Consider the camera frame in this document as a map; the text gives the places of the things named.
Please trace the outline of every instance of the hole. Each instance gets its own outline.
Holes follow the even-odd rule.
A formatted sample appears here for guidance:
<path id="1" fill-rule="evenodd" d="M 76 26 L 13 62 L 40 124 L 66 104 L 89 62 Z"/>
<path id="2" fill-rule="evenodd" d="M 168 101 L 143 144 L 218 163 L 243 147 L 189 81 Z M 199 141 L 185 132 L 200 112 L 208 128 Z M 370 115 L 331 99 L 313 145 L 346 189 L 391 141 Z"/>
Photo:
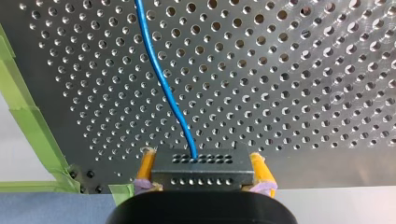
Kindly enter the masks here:
<path id="1" fill-rule="evenodd" d="M 288 40 L 288 35 L 286 33 L 282 33 L 278 37 L 278 41 L 281 42 L 281 43 L 283 43 L 283 42 L 285 42 L 287 40 Z"/>
<path id="2" fill-rule="evenodd" d="M 302 17 L 307 17 L 307 16 L 311 15 L 311 8 L 310 8 L 310 7 L 303 7 L 303 8 L 301 8 L 301 10 L 300 10 L 300 15 L 301 15 Z"/>
<path id="3" fill-rule="evenodd" d="M 335 10 L 335 4 L 334 3 L 328 3 L 326 4 L 326 6 L 324 7 L 324 11 L 327 13 L 331 13 Z"/>
<path id="4" fill-rule="evenodd" d="M 199 25 L 193 25 L 191 27 L 191 33 L 193 35 L 198 35 L 201 32 L 201 27 Z"/>
<path id="5" fill-rule="evenodd" d="M 216 49 L 217 52 L 220 52 L 220 51 L 222 51 L 224 49 L 224 46 L 221 43 L 217 43 L 215 45 L 215 49 Z"/>
<path id="6" fill-rule="evenodd" d="M 308 30 L 303 30 L 303 31 L 301 32 L 301 38 L 302 38 L 302 39 L 307 39 L 307 38 L 309 38 L 310 36 L 311 36 L 311 32 L 308 31 Z"/>
<path id="7" fill-rule="evenodd" d="M 280 10 L 276 16 L 278 20 L 283 21 L 288 17 L 288 13 L 285 10 Z"/>
<path id="8" fill-rule="evenodd" d="M 266 57 L 260 57 L 258 60 L 259 65 L 265 65 L 267 63 Z"/>
<path id="9" fill-rule="evenodd" d="M 244 45 L 245 45 L 245 43 L 244 43 L 243 40 L 237 40 L 235 42 L 235 46 L 236 46 L 237 49 L 241 49 L 242 47 L 244 47 Z"/>
<path id="10" fill-rule="evenodd" d="M 229 12 L 227 10 L 222 10 L 221 11 L 221 17 L 226 18 L 228 16 Z"/>
<path id="11" fill-rule="evenodd" d="M 384 26 L 384 21 L 383 20 L 376 19 L 375 21 L 373 21 L 373 27 L 375 29 L 380 29 L 382 26 Z"/>
<path id="12" fill-rule="evenodd" d="M 249 6 L 244 6 L 244 9 L 242 10 L 243 13 L 248 14 L 251 12 L 251 7 Z"/>
<path id="13" fill-rule="evenodd" d="M 199 19 L 201 21 L 206 21 L 207 20 L 207 15 L 205 13 L 201 14 L 201 16 L 199 16 Z"/>
<path id="14" fill-rule="evenodd" d="M 221 28 L 221 24 L 218 21 L 212 23 L 212 30 L 217 32 Z"/>
<path id="15" fill-rule="evenodd" d="M 265 6 L 265 9 L 272 10 L 274 7 L 275 7 L 274 2 L 268 2 L 267 5 Z"/>
<path id="16" fill-rule="evenodd" d="M 370 51 L 377 51 L 380 48 L 381 48 L 381 44 L 379 43 L 379 41 L 375 41 L 370 44 Z"/>
<path id="17" fill-rule="evenodd" d="M 361 0 L 352 0 L 349 2 L 350 9 L 356 9 L 361 5 Z"/>
<path id="18" fill-rule="evenodd" d="M 233 19 L 233 27 L 238 28 L 242 25 L 242 20 L 239 18 Z"/>
<path id="19" fill-rule="evenodd" d="M 276 26 L 273 25 L 273 24 L 269 25 L 268 28 L 267 28 L 267 32 L 268 33 L 272 33 L 275 30 L 276 30 Z"/>
<path id="20" fill-rule="evenodd" d="M 176 14 L 176 10 L 175 10 L 174 7 L 168 7 L 168 8 L 166 9 L 166 15 L 167 15 L 168 17 L 173 17 L 173 16 L 175 16 L 175 14 Z"/>
<path id="21" fill-rule="evenodd" d="M 334 28 L 332 26 L 324 28 L 323 34 L 325 34 L 326 36 L 334 34 Z"/>
<path id="22" fill-rule="evenodd" d="M 92 21 L 92 22 L 91 22 L 91 28 L 92 28 L 93 30 L 99 30 L 99 29 L 100 29 L 100 24 L 99 24 L 99 22 L 97 22 L 97 21 Z"/>
<path id="23" fill-rule="evenodd" d="M 256 17 L 254 17 L 254 22 L 256 22 L 256 24 L 263 23 L 264 22 L 264 16 L 262 14 L 256 15 Z"/>
<path id="24" fill-rule="evenodd" d="M 390 15 L 391 17 L 396 15 L 396 6 L 391 6 L 388 9 L 388 15 Z"/>
<path id="25" fill-rule="evenodd" d="M 129 23 L 135 23 L 136 22 L 136 15 L 134 15 L 134 14 L 128 14 L 128 16 L 127 16 L 127 21 L 129 22 Z"/>
<path id="26" fill-rule="evenodd" d="M 235 6 L 239 3 L 239 0 L 230 0 L 231 6 Z"/>
<path id="27" fill-rule="evenodd" d="M 209 0 L 207 2 L 207 7 L 210 9 L 215 9 L 218 6 L 218 1 L 217 0 Z"/>
<path id="28" fill-rule="evenodd" d="M 347 30 L 350 33 L 355 33 L 356 31 L 358 31 L 359 29 L 359 25 L 356 22 L 352 22 L 348 25 Z"/>
<path id="29" fill-rule="evenodd" d="M 204 49 L 204 47 L 202 47 L 202 46 L 197 46 L 197 47 L 195 48 L 195 53 L 198 54 L 198 55 L 204 53 L 204 51 L 205 51 L 205 49 Z"/>
<path id="30" fill-rule="evenodd" d="M 110 24 L 110 26 L 114 27 L 119 24 L 119 21 L 114 17 L 110 17 L 110 19 L 108 19 L 108 24 Z"/>
<path id="31" fill-rule="evenodd" d="M 38 11 L 32 11 L 32 18 L 38 20 L 41 18 L 41 14 Z"/>
<path id="32" fill-rule="evenodd" d="M 75 11 L 75 8 L 73 5 L 71 5 L 70 3 L 67 3 L 65 6 L 66 12 L 68 13 L 73 13 Z"/>
<path id="33" fill-rule="evenodd" d="M 257 37 L 257 39 L 256 39 L 256 44 L 257 45 L 264 45 L 265 44 L 265 37 L 264 36 L 259 36 L 259 37 Z"/>
<path id="34" fill-rule="evenodd" d="M 195 10 L 196 10 L 196 6 L 195 6 L 194 3 L 188 3 L 188 4 L 187 4 L 187 11 L 188 11 L 189 13 L 192 13 L 192 12 L 194 12 Z"/>
<path id="35" fill-rule="evenodd" d="M 280 62 L 282 62 L 282 63 L 285 63 L 285 62 L 287 62 L 289 60 L 289 55 L 288 54 L 281 54 L 280 56 L 279 56 L 279 61 Z"/>
<path id="36" fill-rule="evenodd" d="M 243 67 L 246 67 L 246 65 L 247 65 L 247 61 L 245 61 L 245 60 L 238 61 L 238 67 L 243 68 Z"/>
<path id="37" fill-rule="evenodd" d="M 290 23 L 290 28 L 291 28 L 291 29 L 295 29 L 295 28 L 298 27 L 298 25 L 299 25 L 299 23 L 298 23 L 297 21 L 292 21 L 292 22 Z"/>
<path id="38" fill-rule="evenodd" d="M 146 16 L 147 16 L 147 18 L 148 18 L 149 21 L 155 20 L 155 12 L 154 12 L 153 10 L 149 10 L 149 11 L 146 13 Z"/>

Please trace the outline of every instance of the perforated metal panel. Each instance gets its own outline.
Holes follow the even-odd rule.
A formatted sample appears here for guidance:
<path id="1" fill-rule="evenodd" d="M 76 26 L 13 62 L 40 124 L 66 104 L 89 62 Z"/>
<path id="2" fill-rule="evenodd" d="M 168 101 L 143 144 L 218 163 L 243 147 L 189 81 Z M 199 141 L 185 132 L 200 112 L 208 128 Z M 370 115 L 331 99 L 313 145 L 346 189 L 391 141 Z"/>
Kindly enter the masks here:
<path id="1" fill-rule="evenodd" d="M 133 1 L 2 1 L 1 22 L 89 188 L 128 183 L 143 146 L 186 147 Z M 197 146 L 248 148 L 283 189 L 396 184 L 396 3 L 145 1 Z"/>

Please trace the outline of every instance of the blue wire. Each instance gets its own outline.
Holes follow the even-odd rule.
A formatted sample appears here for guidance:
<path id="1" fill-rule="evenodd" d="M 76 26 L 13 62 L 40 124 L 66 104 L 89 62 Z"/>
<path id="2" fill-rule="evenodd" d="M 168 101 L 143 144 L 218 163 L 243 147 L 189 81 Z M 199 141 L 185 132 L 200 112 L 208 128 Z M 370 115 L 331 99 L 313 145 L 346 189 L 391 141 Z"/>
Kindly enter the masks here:
<path id="1" fill-rule="evenodd" d="M 193 159 L 196 159 L 198 157 L 198 154 L 197 154 L 197 148 L 195 147 L 194 139 L 192 138 L 188 124 L 184 119 L 183 114 L 178 109 L 177 103 L 172 95 L 168 82 L 166 81 L 166 78 L 163 76 L 163 70 L 161 69 L 160 63 L 157 60 L 154 47 L 152 46 L 150 34 L 149 34 L 149 26 L 146 20 L 145 9 L 143 7 L 143 1 L 134 0 L 134 2 L 136 4 L 137 18 L 139 20 L 140 30 L 142 32 L 143 41 L 145 43 L 146 51 L 148 52 L 149 60 L 151 61 L 151 64 L 154 68 L 154 72 L 161 83 L 161 87 L 163 88 L 163 92 L 165 93 L 166 100 L 169 102 L 172 111 L 174 112 L 177 120 L 180 123 L 181 128 L 183 129 L 184 135 L 186 136 L 187 139 L 187 143 L 189 144 L 191 157 Z"/>

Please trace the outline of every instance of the screw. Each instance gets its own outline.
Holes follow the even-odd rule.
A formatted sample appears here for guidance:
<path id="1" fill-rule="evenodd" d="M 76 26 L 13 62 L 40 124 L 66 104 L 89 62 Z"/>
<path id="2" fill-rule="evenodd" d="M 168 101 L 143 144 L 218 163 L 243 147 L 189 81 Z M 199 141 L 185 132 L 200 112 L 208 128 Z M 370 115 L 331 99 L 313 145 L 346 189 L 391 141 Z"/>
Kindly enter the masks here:
<path id="1" fill-rule="evenodd" d="M 82 187 L 82 186 L 79 187 L 79 192 L 80 192 L 80 193 L 84 193 L 85 190 L 86 190 L 86 189 L 85 189 L 84 187 Z"/>
<path id="2" fill-rule="evenodd" d="M 102 187 L 101 186 L 96 187 L 95 192 L 102 193 Z"/>
<path id="3" fill-rule="evenodd" d="M 77 176 L 77 173 L 74 171 L 71 171 L 69 174 L 70 174 L 70 177 L 72 177 L 73 179 L 75 179 Z"/>
<path id="4" fill-rule="evenodd" d="M 87 172 L 87 177 L 88 178 L 93 178 L 95 176 L 95 173 L 93 171 L 88 171 Z"/>

